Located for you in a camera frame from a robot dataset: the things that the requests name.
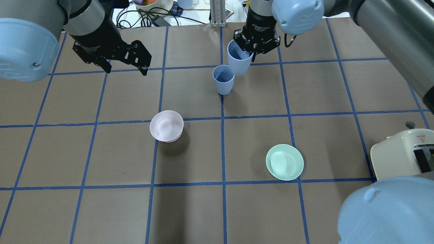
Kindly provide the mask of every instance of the mint green plate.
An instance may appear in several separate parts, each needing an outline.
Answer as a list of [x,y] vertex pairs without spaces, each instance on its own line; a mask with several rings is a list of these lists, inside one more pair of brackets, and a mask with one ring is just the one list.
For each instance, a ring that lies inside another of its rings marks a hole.
[[283,181],[290,181],[300,176],[304,168],[301,153],[293,146],[279,144],[272,147],[266,157],[268,171]]

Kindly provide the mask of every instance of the white bowl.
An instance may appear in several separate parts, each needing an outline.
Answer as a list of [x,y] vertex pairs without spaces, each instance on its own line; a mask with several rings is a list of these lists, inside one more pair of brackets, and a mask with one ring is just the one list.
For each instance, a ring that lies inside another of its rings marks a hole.
[[174,142],[182,135],[184,120],[179,113],[172,110],[159,112],[151,120],[149,130],[152,137],[161,142]]

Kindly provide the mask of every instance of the bowl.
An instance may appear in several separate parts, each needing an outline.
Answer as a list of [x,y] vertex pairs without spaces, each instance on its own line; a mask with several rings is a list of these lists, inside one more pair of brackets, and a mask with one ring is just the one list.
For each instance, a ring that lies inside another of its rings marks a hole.
[[301,153],[287,144],[273,146],[268,151],[265,161],[268,171],[283,181],[291,181],[299,177],[304,168]]
[[181,115],[172,110],[156,114],[151,120],[149,130],[152,137],[161,142],[174,142],[182,135],[184,120]]

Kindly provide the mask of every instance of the light blue cup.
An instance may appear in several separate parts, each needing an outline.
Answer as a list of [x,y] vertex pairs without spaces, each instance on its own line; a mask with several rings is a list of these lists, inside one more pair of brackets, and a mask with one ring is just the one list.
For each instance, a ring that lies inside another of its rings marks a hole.
[[283,181],[291,181],[299,177],[304,168],[301,153],[295,147],[287,144],[272,147],[265,161],[268,171]]
[[253,53],[243,51],[235,40],[232,40],[227,45],[227,61],[230,70],[236,76],[242,76],[247,72],[252,63]]
[[213,71],[214,84],[220,95],[227,95],[233,87],[235,75],[231,72],[228,65],[219,65]]

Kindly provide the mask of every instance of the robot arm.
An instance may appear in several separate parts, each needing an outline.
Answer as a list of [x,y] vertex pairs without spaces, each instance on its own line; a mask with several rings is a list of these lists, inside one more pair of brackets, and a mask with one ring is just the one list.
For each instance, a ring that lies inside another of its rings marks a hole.
[[151,54],[140,41],[125,43],[99,0],[0,0],[0,77],[41,80],[50,72],[62,28],[76,41],[85,63],[110,73],[108,59],[138,67],[146,75]]
[[233,39],[255,57],[280,45],[276,23],[295,36],[322,16],[342,12],[350,13],[434,112],[433,0],[250,0],[246,25]]

